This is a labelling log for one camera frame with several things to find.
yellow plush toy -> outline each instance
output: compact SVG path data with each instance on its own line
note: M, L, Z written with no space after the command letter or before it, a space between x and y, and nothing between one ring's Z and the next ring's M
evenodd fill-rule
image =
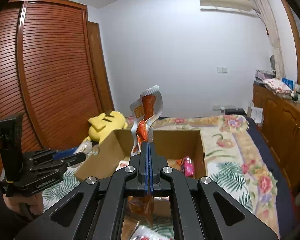
M89 136L85 138L85 140L93 140L99 143L101 143L111 131L128 127L123 114L116 111L102 113L90 118L88 121L91 126L89 128Z

navy blue blanket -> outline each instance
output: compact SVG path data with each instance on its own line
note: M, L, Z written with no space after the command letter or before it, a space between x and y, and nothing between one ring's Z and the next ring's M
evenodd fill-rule
M269 147L267 146L263 137L257 130L255 122L249 117L246 117L246 119L249 122L248 133L253 139L254 144L257 146L263 162L267 165L269 171L272 172L274 178L278 181L278 195L275 204L277 207L280 236L281 239L284 239L286 236L289 235L289 233L295 226L295 217L292 207L291 193L285 178L283 177L279 167L277 166L270 152Z

white curtain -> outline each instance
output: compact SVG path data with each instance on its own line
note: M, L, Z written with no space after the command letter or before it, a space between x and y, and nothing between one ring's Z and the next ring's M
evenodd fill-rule
M286 74L284 71L284 64L277 24L275 23L274 15L268 0L255 0L255 2L269 33L274 55L275 75L277 79L281 80L283 77L286 76Z

pink snack bag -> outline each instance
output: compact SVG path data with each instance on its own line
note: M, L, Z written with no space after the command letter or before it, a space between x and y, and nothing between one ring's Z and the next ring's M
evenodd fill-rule
M183 170L186 177L194 176L194 165L189 156L183 158Z

louvered wardrobe door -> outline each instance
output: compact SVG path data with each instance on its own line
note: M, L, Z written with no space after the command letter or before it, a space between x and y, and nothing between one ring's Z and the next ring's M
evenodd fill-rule
M85 10L29 2L23 29L26 85L51 148L78 146L100 113L87 46Z
M0 13L0 119L9 114L26 113L18 82L16 35L20 4L9 5ZM27 114L23 116L22 151L40 149ZM0 174L2 163L0 157Z

